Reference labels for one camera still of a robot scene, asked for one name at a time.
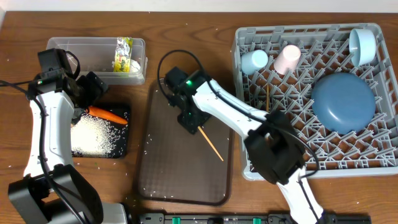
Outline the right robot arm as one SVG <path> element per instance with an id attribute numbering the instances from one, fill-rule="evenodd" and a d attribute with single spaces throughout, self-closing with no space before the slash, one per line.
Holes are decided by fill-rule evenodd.
<path id="1" fill-rule="evenodd" d="M 219 86 L 205 72 L 187 75 L 174 67 L 166 73 L 169 103 L 180 108 L 177 120 L 195 134 L 211 117 L 238 133 L 260 176 L 278 186 L 296 223 L 323 223 L 323 208 L 308 184 L 303 158 L 308 146 L 283 112 L 253 108 Z"/>

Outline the light blue bowl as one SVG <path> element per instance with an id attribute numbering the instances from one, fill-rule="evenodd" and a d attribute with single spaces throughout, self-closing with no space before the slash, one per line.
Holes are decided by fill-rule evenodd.
<path id="1" fill-rule="evenodd" d="M 353 29 L 349 34 L 349 52 L 355 67 L 373 61 L 376 56 L 376 38 L 371 30 Z"/>

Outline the orange carrot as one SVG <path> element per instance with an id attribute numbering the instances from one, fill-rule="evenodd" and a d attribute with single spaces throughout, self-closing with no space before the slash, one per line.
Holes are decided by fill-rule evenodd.
<path id="1" fill-rule="evenodd" d="M 96 117 L 99 117 L 99 118 L 102 118 L 102 119 L 105 119 L 108 121 L 112 121 L 114 123 L 118 123 L 118 124 L 122 124 L 122 125 L 128 124 L 128 121 L 126 119 L 119 117 L 109 111 L 106 111 L 106 110 L 103 110 L 101 108 L 97 108 L 94 106 L 89 106 L 88 109 L 86 110 L 86 112 L 89 115 L 96 116 Z"/>

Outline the pink cup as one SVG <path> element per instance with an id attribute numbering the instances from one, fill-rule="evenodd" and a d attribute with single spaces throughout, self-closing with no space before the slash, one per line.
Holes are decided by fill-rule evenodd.
<path id="1" fill-rule="evenodd" d="M 296 45 L 285 46 L 274 61 L 274 70 L 282 75 L 293 72 L 298 65 L 301 51 Z"/>

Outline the wooden chopstick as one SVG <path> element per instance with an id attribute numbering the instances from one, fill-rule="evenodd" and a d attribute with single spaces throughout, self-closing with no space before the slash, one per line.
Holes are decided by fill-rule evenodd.
<path id="1" fill-rule="evenodd" d="M 202 136 L 205 138 L 205 140 L 207 141 L 207 143 L 210 145 L 210 147 L 212 148 L 212 150 L 215 152 L 215 154 L 219 157 L 219 159 L 221 161 L 224 162 L 223 157 L 221 156 L 221 154 L 218 152 L 218 150 L 216 149 L 216 147 L 214 146 L 214 144 L 211 142 L 211 140 L 209 139 L 209 137 L 206 135 L 206 133 L 204 132 L 204 130 L 201 128 L 201 126 L 198 126 L 198 130 L 199 132 L 202 134 Z"/>
<path id="2" fill-rule="evenodd" d="M 266 111 L 267 112 L 270 111 L 269 105 L 270 105 L 270 94 L 269 94 L 269 85 L 267 84 L 266 85 Z"/>

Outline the dark blue plate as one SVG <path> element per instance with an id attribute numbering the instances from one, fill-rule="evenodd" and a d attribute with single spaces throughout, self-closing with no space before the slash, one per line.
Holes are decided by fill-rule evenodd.
<path id="1" fill-rule="evenodd" d="M 347 134 L 366 128 L 376 112 L 371 87 L 351 73 L 333 73 L 313 87 L 312 110 L 329 131 Z"/>

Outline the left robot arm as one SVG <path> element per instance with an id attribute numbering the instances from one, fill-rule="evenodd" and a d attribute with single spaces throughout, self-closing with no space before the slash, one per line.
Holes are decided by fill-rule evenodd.
<path id="1" fill-rule="evenodd" d="M 71 124 L 108 89 L 95 73 L 77 77 L 63 70 L 44 72 L 24 94 L 33 115 L 32 144 L 21 180 L 8 197 L 26 223 L 128 223 L 121 203 L 102 202 L 75 169 Z"/>

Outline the white napkin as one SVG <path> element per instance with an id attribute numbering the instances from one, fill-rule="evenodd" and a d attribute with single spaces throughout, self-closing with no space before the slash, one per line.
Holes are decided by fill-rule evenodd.
<path id="1" fill-rule="evenodd" d="M 129 72 L 135 73 L 135 72 L 138 72 L 140 69 L 141 69 L 140 63 L 133 59 L 130 59 Z"/>

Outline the light blue cup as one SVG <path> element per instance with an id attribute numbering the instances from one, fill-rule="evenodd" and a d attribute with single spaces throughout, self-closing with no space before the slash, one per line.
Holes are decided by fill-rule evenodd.
<path id="1" fill-rule="evenodd" d="M 241 71 L 246 75 L 252 75 L 255 71 L 265 67 L 268 63 L 268 55 L 263 50 L 255 50 L 241 56 Z"/>

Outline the yellow foil snack wrapper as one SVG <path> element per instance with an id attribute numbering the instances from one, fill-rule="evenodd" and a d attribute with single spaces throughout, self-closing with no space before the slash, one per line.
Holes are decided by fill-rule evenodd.
<path id="1" fill-rule="evenodd" d="M 129 72 L 133 39 L 118 37 L 114 56 L 113 72 Z"/>

